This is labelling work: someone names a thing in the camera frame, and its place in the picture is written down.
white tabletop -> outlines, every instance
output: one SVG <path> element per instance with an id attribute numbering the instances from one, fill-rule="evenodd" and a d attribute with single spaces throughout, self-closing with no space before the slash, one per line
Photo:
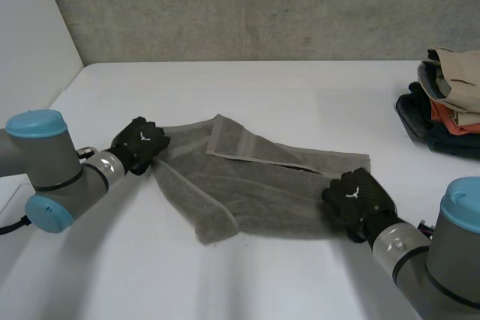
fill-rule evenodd
<path id="1" fill-rule="evenodd" d="M 369 154 L 414 224 L 478 163 L 412 144 L 393 104 L 417 61 L 91 65 L 52 108 L 77 148 L 106 148 L 139 115 L 163 126 L 217 113 L 284 144 Z M 22 216 L 21 186 L 1 223 Z M 0 319 L 407 320 L 416 316 L 368 245 L 237 235 L 203 246 L 151 174 L 124 182 L 60 235 L 0 237 Z"/>

beige pants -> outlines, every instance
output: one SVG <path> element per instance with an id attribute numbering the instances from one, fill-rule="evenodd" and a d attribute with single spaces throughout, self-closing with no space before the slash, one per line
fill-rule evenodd
<path id="1" fill-rule="evenodd" d="M 454 110 L 457 125 L 480 123 L 480 50 L 429 49 L 418 80 L 432 100 Z"/>

